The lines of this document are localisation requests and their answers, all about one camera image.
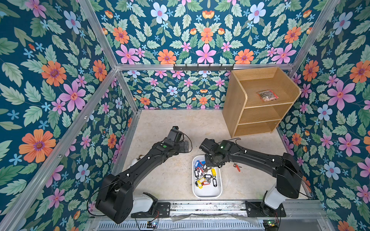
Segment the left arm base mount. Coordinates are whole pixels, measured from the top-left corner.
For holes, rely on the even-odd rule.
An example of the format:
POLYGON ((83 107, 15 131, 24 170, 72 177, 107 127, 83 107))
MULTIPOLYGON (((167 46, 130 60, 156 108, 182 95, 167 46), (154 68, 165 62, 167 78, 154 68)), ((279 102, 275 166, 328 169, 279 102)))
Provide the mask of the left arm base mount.
POLYGON ((137 212, 131 214, 131 218, 169 218, 171 203, 158 202, 151 206, 147 212, 137 212))

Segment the wooden shelf cabinet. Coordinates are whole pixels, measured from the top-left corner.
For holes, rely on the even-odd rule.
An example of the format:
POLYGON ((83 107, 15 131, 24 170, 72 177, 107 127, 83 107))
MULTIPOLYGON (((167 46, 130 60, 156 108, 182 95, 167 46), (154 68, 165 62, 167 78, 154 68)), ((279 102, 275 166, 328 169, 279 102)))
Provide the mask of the wooden shelf cabinet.
POLYGON ((300 95, 278 67, 231 71, 222 110, 231 138, 273 132, 300 95), (263 90, 272 90, 278 99, 263 102, 257 94, 263 90))

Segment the pile of colourful key tags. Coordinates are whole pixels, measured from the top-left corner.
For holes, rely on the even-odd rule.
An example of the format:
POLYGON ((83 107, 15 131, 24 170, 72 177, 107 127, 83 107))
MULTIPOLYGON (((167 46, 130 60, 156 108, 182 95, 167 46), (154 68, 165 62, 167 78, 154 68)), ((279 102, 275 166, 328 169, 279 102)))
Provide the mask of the pile of colourful key tags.
POLYGON ((194 165, 195 186, 202 189, 203 186, 218 186, 217 172, 215 168, 207 167, 205 161, 197 160, 194 165))

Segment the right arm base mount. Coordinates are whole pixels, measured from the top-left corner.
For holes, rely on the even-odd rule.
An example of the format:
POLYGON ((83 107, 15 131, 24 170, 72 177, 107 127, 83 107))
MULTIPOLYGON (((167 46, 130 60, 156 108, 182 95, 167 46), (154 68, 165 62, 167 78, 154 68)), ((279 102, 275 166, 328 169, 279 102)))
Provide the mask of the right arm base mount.
POLYGON ((286 212, 283 204, 280 204, 277 209, 273 209, 267 205, 262 200, 257 201, 245 201, 245 207, 248 217, 258 218, 258 217, 286 217, 286 212))

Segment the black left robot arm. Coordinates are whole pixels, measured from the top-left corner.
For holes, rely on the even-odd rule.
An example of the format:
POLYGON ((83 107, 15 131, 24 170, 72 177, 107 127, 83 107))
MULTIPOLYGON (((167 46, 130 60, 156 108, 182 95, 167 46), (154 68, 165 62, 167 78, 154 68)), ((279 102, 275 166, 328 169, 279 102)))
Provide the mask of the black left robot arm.
POLYGON ((127 219, 134 207, 134 190, 156 167, 167 159, 189 151, 189 141, 159 141, 134 165, 118 175, 107 175, 98 191, 95 207, 119 224, 127 219))

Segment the red tag key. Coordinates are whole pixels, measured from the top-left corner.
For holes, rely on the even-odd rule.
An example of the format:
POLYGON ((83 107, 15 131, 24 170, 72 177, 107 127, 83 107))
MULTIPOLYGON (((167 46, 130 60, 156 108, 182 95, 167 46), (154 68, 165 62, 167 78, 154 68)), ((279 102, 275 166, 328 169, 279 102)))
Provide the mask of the red tag key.
POLYGON ((233 166, 238 170, 238 172, 241 172, 241 169, 237 163, 234 163, 233 166))

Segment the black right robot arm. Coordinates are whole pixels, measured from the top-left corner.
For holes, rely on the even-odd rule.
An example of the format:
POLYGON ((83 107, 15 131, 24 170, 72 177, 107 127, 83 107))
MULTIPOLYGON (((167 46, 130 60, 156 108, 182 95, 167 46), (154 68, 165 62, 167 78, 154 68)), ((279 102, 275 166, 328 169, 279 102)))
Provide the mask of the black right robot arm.
POLYGON ((216 143, 205 139, 199 149, 205 153, 207 167, 221 168, 228 162, 247 165, 276 178, 276 183, 264 195, 258 208, 276 211, 287 199, 297 199, 303 182, 303 173, 294 157, 288 153, 270 155, 244 148, 229 140, 216 143))

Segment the white storage tray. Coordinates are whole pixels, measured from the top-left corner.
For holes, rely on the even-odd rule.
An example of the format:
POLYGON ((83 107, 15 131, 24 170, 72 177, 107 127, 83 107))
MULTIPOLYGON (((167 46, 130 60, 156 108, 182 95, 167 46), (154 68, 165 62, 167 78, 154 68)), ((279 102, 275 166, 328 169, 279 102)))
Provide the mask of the white storage tray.
POLYGON ((216 199, 223 192, 220 169, 208 167, 202 155, 192 160, 192 191, 199 199, 216 199))

